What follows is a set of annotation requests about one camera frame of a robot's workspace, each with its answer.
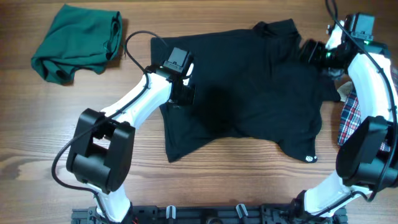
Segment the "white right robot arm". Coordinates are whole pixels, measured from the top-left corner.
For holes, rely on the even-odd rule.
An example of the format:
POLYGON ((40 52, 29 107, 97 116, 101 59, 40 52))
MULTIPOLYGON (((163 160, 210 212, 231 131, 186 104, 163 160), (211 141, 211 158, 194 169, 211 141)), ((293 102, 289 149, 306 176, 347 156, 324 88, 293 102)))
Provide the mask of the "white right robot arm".
POLYGON ((300 51, 302 61, 327 75, 348 74, 361 123, 340 147, 333 173, 292 200, 291 220, 330 222, 350 201, 372 202, 381 190, 397 187, 397 93, 388 49, 374 41, 373 25, 372 15, 350 14, 328 28, 327 43, 308 40, 300 51))

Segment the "black garment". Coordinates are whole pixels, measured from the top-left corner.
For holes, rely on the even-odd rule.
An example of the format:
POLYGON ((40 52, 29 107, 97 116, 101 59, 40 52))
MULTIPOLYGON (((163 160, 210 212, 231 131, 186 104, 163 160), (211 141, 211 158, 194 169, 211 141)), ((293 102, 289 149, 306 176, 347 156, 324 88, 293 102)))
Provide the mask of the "black garment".
POLYGON ((174 48, 192 52, 193 103, 160 107, 165 152, 175 162, 219 138, 275 142, 289 157, 317 161, 320 108, 339 101, 335 84, 299 60, 301 36, 292 19, 259 22, 252 29, 153 38, 152 63, 174 48))

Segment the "green cloth bag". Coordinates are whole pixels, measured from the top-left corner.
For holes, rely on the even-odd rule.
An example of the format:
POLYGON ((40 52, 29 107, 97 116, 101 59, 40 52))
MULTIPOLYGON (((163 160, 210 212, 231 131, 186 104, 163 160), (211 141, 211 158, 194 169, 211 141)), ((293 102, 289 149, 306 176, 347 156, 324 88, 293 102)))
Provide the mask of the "green cloth bag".
POLYGON ((46 82, 64 85, 81 69, 105 71, 121 45, 119 11, 63 5, 31 58, 32 68, 46 82))

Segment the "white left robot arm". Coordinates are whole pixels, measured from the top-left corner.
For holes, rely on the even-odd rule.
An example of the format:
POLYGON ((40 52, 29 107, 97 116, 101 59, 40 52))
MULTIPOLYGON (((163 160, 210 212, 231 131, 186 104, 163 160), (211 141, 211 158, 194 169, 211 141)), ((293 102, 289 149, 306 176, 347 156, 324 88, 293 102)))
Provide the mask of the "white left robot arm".
POLYGON ((66 168, 86 184, 94 207, 72 211, 72 223, 133 223, 123 182, 130 170, 136 129, 160 105, 190 105, 193 54, 174 48, 162 64, 146 67, 140 84, 112 106, 80 115, 66 168))

